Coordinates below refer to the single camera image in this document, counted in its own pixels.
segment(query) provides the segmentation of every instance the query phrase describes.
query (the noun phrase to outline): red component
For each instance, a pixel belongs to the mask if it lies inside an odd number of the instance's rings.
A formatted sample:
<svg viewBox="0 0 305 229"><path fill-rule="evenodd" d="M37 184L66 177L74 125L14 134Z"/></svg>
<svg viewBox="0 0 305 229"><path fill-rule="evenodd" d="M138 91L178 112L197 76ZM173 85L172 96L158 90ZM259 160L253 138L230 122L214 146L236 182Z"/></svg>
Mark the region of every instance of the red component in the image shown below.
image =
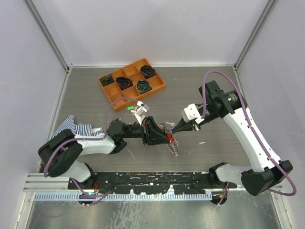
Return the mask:
<svg viewBox="0 0 305 229"><path fill-rule="evenodd" d="M172 134L169 134L169 135L167 136L167 138L168 138L168 140L171 141L171 139L173 138Z"/></svg>

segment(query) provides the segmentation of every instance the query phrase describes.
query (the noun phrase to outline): white wall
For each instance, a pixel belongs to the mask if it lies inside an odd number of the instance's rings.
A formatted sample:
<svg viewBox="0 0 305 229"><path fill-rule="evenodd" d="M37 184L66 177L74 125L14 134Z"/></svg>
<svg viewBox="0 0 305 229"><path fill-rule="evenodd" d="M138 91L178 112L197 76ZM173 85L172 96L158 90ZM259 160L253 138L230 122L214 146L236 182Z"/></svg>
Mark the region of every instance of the white wall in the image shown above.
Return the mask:
<svg viewBox="0 0 305 229"><path fill-rule="evenodd" d="M21 192L38 164L64 69L21 0L0 7L0 227L17 219Z"/></svg>
<svg viewBox="0 0 305 229"><path fill-rule="evenodd" d="M251 111L298 193L287 198L295 228L305 224L305 2L279 0L240 68Z"/></svg>
<svg viewBox="0 0 305 229"><path fill-rule="evenodd" d="M267 0L34 0L74 66L235 63Z"/></svg>

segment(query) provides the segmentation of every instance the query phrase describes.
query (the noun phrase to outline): green object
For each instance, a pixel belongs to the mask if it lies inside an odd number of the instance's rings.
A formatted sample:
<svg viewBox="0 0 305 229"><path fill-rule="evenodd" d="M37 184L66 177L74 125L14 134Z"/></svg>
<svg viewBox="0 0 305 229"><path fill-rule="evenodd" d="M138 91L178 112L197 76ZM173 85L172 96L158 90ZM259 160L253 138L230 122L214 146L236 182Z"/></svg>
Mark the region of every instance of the green object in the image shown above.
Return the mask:
<svg viewBox="0 0 305 229"><path fill-rule="evenodd" d="M135 109L134 106L129 106L129 107L126 108L127 111L134 110L134 109Z"/></svg>

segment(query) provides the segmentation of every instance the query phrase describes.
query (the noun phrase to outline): gray floor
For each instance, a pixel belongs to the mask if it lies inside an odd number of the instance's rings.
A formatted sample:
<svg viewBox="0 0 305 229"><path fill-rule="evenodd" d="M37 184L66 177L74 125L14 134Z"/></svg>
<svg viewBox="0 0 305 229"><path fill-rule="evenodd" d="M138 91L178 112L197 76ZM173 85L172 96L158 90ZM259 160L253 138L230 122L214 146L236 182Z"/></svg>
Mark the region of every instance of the gray floor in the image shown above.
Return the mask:
<svg viewBox="0 0 305 229"><path fill-rule="evenodd" d="M34 202L27 229L278 229L270 192L229 191L220 208L210 201Z"/></svg>
<svg viewBox="0 0 305 229"><path fill-rule="evenodd" d="M156 71L166 82L166 89L144 100L156 123L175 122L181 119L181 110L191 103L201 103L198 88L204 74L217 69L235 80L231 67L166 67ZM104 127L104 116L110 102L98 84L97 78L114 69L84 68L72 70L57 125L69 115L75 115L76 123ZM221 76L211 74L209 80L216 80L225 91L232 86ZM108 115L108 122L122 118L123 122L133 123L135 118L127 111ZM220 162L248 166L249 160L233 131L221 119L202 126L199 132L180 132L176 134L180 156L173 157L166 146L144 146L140 139L126 139L127 149L115 155L89 155L80 157L95 171L208 171Z"/></svg>

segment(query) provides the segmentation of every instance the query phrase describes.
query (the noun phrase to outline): table surface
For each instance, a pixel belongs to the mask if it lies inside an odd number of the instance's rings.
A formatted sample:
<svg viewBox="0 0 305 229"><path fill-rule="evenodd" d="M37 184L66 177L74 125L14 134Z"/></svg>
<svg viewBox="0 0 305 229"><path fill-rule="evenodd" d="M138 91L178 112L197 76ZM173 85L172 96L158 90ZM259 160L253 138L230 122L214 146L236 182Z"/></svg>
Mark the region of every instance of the table surface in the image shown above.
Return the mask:
<svg viewBox="0 0 305 229"><path fill-rule="evenodd" d="M150 107L148 115L153 116L157 124L178 123L183 108L192 103L202 103L198 88L207 71L211 69L223 71L236 82L231 67L157 67L155 69L166 82L166 88L145 99L144 102ZM61 105L57 126L69 115L74 115L76 124L81 122L92 124L93 128L104 128L104 116L110 102L97 78L114 70L114 68L74 68ZM213 73L209 76L209 80L216 80L225 92L233 89L220 75ZM115 118L121 118L125 123L136 121L126 110L116 113L111 109L107 117L108 123ZM144 146L141 139L125 139L127 146L118 154L86 155L81 156L79 161L88 163L97 172L206 172L210 167L221 162L236 166L250 165L234 132L222 119L203 125L201 131L179 132L175 137L179 142L179 156L170 155L166 145Z"/></svg>

